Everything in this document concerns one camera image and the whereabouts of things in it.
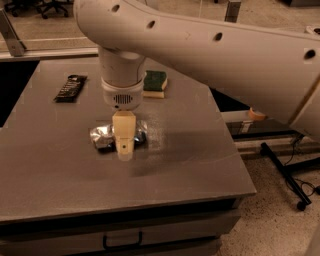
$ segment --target table surface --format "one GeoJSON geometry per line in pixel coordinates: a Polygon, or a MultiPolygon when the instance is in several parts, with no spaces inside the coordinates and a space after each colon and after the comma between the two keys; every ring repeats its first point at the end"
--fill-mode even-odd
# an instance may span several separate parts
{"type": "Polygon", "coordinates": [[[256,190],[208,88],[168,74],[165,99],[134,111],[148,143],[133,160],[101,154],[90,129],[111,123],[97,58],[41,61],[0,130],[0,224],[243,198],[256,190]],[[87,75],[77,103],[53,99],[87,75]]]}

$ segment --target green sponge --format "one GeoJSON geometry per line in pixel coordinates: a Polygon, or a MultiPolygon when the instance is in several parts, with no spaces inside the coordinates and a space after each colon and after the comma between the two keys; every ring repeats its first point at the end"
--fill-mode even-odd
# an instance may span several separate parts
{"type": "Polygon", "coordinates": [[[147,70],[144,78],[144,91],[162,92],[167,85],[167,74],[164,71],[147,70]]]}

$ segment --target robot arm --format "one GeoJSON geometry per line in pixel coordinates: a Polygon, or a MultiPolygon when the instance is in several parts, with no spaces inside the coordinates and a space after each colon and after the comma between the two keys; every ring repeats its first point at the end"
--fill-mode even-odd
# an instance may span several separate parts
{"type": "Polygon", "coordinates": [[[136,0],[77,0],[74,12],[116,89],[137,86],[148,57],[320,141],[319,38],[165,14],[136,0]],[[117,73],[103,56],[123,53],[127,68],[117,73]]]}

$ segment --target drawer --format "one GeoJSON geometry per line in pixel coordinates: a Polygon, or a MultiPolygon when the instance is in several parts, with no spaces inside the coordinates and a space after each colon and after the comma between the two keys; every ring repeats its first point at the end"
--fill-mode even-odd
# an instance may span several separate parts
{"type": "Polygon", "coordinates": [[[117,252],[98,251],[68,256],[213,256],[221,246],[220,239],[202,238],[176,243],[142,245],[132,250],[117,252]]]}
{"type": "Polygon", "coordinates": [[[176,216],[152,225],[141,222],[139,228],[72,235],[52,239],[15,242],[0,246],[0,255],[70,255],[108,248],[157,245],[206,237],[219,237],[231,231],[240,218],[239,210],[176,216]]]}

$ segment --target aluminum foil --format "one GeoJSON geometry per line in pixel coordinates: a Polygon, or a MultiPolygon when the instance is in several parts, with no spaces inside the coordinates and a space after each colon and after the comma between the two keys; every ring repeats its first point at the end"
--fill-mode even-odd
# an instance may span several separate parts
{"type": "MultiPolygon", "coordinates": [[[[115,148],[113,125],[107,124],[90,130],[90,139],[96,149],[115,148]]],[[[137,121],[136,134],[134,136],[135,146],[142,145],[147,141],[147,123],[137,121]]]]}

